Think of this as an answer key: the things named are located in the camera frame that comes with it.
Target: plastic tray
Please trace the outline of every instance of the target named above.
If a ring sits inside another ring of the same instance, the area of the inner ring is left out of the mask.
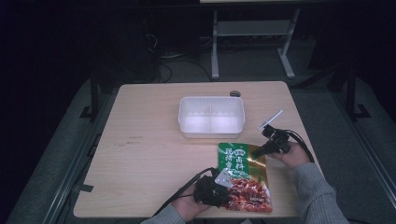
[[[244,104],[239,97],[184,97],[178,123],[187,138],[237,138],[245,124]]]

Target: food package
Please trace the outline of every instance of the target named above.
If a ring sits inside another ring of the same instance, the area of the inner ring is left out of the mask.
[[[219,143],[219,170],[226,169],[232,188],[231,200],[222,207],[228,210],[271,213],[270,190],[265,157],[252,158],[259,147],[241,143]]]

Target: black cable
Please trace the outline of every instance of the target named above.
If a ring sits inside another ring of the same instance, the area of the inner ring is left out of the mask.
[[[212,171],[215,168],[206,168],[204,169],[202,172],[200,172],[198,175],[196,175],[195,177],[193,177],[189,182],[187,182],[187,184],[185,184],[183,187],[181,187],[174,195],[172,195],[168,200],[166,200],[166,202],[160,207],[160,209],[158,209],[158,211],[153,215],[154,217],[157,216],[169,203],[171,203],[172,201],[174,201],[175,199],[177,199],[177,197],[179,197],[179,195],[184,192],[184,190],[186,190],[189,186],[191,186],[193,183],[195,183],[202,174],[208,172],[208,171]]]
[[[357,220],[357,219],[354,219],[354,218],[347,218],[346,220],[348,220],[349,222],[359,222],[359,223],[362,223],[362,224],[370,224],[368,222],[360,221],[360,220]]]
[[[209,75],[209,73],[206,71],[206,69],[202,65],[200,65],[198,62],[190,61],[190,60],[177,60],[177,61],[163,62],[163,64],[164,63],[194,63],[194,64],[198,65],[199,67],[201,67],[204,70],[204,72],[206,73],[207,77],[209,78],[209,81],[213,82],[212,77]]]
[[[159,65],[160,66],[163,66],[163,67],[165,67],[165,68],[167,68],[168,70],[169,70],[169,77],[167,78],[167,79],[165,79],[165,80],[163,80],[163,77],[162,77],[162,75],[161,75],[161,72],[159,72],[160,74],[159,74],[159,76],[158,76],[158,82],[162,82],[162,83],[166,83],[166,82],[168,82],[170,79],[171,79],[171,77],[172,77],[172,75],[173,75],[173,72],[172,72],[172,69],[169,67],[169,66],[167,66],[167,65],[165,65],[165,64],[163,64],[163,63],[159,63]]]
[[[180,195],[180,196],[178,196],[178,198],[185,198],[185,197],[190,197],[190,196],[194,196],[194,194]]]
[[[107,58],[113,62],[115,65],[117,65],[121,70],[125,71],[126,73],[132,74],[134,76],[136,76],[136,73],[129,70],[128,68],[126,68],[124,65],[122,65],[119,61],[117,61],[116,59],[114,59],[109,53],[107,53],[104,49],[102,49],[97,43],[96,41],[92,41],[93,45],[99,49],[105,56],[107,56]]]
[[[306,155],[308,156],[309,160],[310,160],[311,162],[315,163],[314,156],[312,156],[312,153],[311,153],[311,151],[308,149],[308,147],[306,146],[306,143],[305,143],[305,141],[303,140],[303,138],[302,138],[299,134],[297,134],[295,131],[292,131],[292,130],[285,130],[285,132],[287,132],[288,135],[289,135],[290,137],[292,137],[294,140],[297,141],[297,143],[298,143],[298,144],[303,148],[303,150],[305,151],[305,153],[306,153]]]
[[[224,45],[221,45],[221,42],[226,42],[229,41],[230,44],[224,43]],[[222,39],[218,39],[218,52],[221,54],[234,54],[239,52],[241,49],[241,45],[240,44],[235,44],[233,43],[233,39],[230,37],[223,37]]]
[[[201,44],[202,40],[204,39],[208,39],[208,40],[204,44]],[[205,52],[205,50],[210,49],[212,47],[212,43],[213,43],[212,37],[208,37],[208,38],[201,37],[200,46],[199,46],[200,52]]]

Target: dark background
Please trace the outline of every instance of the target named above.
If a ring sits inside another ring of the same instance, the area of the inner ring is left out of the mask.
[[[396,8],[391,1],[362,2],[303,8],[293,38],[318,41],[312,68],[353,59],[358,75],[396,119],[396,62],[392,56],[396,53]],[[134,1],[113,1],[113,6],[125,3],[134,5]],[[209,10],[98,14],[75,11],[78,6],[100,3],[0,2],[1,223],[7,220],[65,110],[88,78],[95,76],[104,91],[122,83],[150,82],[157,76],[159,54],[171,49],[198,56],[199,36],[211,34]],[[273,16],[279,13],[285,12],[272,11]],[[246,15],[254,19],[262,13],[232,10],[222,14],[230,19]],[[159,38],[154,54],[147,51],[147,33]]]

